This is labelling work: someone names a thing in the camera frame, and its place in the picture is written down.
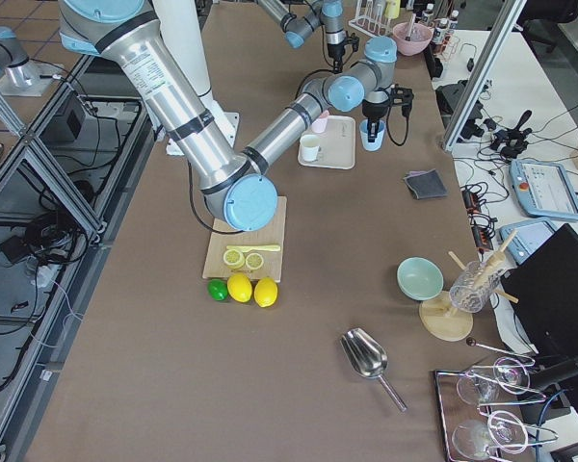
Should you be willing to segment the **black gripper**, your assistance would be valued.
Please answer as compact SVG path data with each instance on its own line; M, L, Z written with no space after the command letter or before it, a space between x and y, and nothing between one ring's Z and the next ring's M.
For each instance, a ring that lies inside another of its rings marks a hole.
M395 106L400 106L402 115L409 119L412 109L413 91L409 88L391 86L386 90L375 90L368 93L362 101L362 114L366 118L366 130L368 142L374 142L374 122L377 123L375 140L381 139L381 118L386 117L388 111Z
M348 35L346 31L325 32L325 41L328 56L332 59L332 72L340 73L345 47L351 46L355 52L359 46L359 37L356 34Z

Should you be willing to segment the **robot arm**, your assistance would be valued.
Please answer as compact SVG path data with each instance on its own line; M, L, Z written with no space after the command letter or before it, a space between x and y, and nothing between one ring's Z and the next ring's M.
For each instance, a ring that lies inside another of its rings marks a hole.
M62 1L64 48L117 63L193 164L208 211L239 231L266 226L277 192L267 178L275 162L320 114L372 109L393 85L396 42L370 38L363 59L345 72L308 82L271 125L241 152L233 150L204 95L208 80L192 1Z
M359 37L356 34L349 34L345 29L343 3L341 1L304 1L304 3L308 10L304 16L297 17L282 1L255 1L255 4L278 24L285 40L294 49L301 48L307 39L321 29L327 57L331 59L331 72L342 72L346 62L344 59L346 47L350 46L353 53L359 47Z

